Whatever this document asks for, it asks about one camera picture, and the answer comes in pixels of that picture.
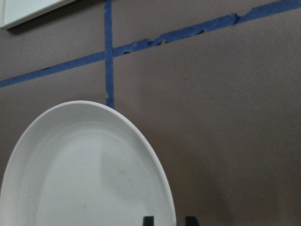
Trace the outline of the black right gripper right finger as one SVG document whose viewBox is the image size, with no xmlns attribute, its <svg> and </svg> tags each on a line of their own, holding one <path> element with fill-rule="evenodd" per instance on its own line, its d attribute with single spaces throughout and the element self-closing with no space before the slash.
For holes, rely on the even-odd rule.
<svg viewBox="0 0 301 226">
<path fill-rule="evenodd" d="M 199 226 L 198 219 L 195 216 L 186 216 L 185 226 Z"/>
</svg>

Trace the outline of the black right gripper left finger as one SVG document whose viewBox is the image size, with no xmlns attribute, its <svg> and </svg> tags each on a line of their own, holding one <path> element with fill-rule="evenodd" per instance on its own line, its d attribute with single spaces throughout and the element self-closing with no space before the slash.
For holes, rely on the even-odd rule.
<svg viewBox="0 0 301 226">
<path fill-rule="evenodd" d="M 153 216 L 144 216 L 143 217 L 143 226 L 154 226 L 154 217 Z"/>
</svg>

